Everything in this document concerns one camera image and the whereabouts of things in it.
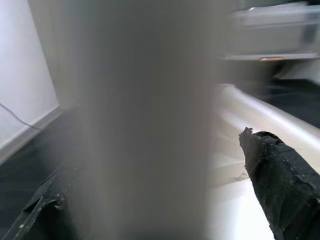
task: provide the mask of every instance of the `baseboard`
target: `baseboard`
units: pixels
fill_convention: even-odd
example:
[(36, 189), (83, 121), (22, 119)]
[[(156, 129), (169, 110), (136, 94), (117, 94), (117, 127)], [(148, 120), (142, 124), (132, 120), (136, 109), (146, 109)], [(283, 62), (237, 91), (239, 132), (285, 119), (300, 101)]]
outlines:
[[(38, 119), (33, 121), (31, 124), (39, 129), (44, 129), (57, 117), (62, 114), (63, 110), (56, 106), (49, 110), (47, 113), (40, 116)], [(6, 140), (0, 145), (0, 165), (3, 164), (8, 158), (22, 148), (27, 142), (34, 138), (41, 130), (25, 126), (17, 134)]]

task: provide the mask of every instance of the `dark floor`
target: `dark floor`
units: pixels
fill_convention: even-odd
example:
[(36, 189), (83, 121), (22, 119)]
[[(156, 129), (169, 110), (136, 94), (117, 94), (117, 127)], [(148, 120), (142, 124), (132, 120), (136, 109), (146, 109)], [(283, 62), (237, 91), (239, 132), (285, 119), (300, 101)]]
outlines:
[(72, 144), (65, 141), (72, 134), (71, 116), (61, 115), (0, 166), (0, 239), (39, 185), (71, 154)]

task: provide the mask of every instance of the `black cable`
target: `black cable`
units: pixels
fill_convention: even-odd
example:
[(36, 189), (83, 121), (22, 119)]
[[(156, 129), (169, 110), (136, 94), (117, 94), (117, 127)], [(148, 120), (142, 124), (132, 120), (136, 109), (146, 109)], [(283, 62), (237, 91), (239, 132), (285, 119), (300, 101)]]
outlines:
[(28, 127), (32, 128), (32, 129), (36, 129), (36, 130), (42, 130), (41, 128), (32, 126), (28, 123), (26, 123), (25, 121), (21, 120), (13, 111), (11, 111), (9, 108), (7, 108), (5, 105), (3, 105), (2, 103), (0, 103), (0, 106), (3, 107), (5, 110), (7, 110), (15, 119), (17, 119), (20, 123), (27, 125)]

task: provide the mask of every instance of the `white wall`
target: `white wall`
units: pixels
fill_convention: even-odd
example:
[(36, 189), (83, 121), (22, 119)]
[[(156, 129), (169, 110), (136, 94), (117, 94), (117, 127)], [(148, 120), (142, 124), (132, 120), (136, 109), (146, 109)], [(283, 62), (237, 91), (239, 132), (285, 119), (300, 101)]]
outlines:
[(277, 76), (280, 79), (308, 79), (320, 85), (320, 60), (288, 62)]
[(77, 104), (79, 59), (72, 0), (28, 0), (55, 93), (63, 109)]
[[(59, 106), (27, 0), (0, 0), (0, 103), (38, 127)], [(0, 156), (31, 130), (0, 107)]]

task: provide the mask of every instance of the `blurry gray pole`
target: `blurry gray pole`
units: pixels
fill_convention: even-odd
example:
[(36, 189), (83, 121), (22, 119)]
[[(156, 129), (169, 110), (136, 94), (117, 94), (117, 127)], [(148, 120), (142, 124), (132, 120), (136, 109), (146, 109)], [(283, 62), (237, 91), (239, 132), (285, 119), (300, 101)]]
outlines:
[(101, 239), (204, 238), (214, 2), (52, 2), (72, 32)]

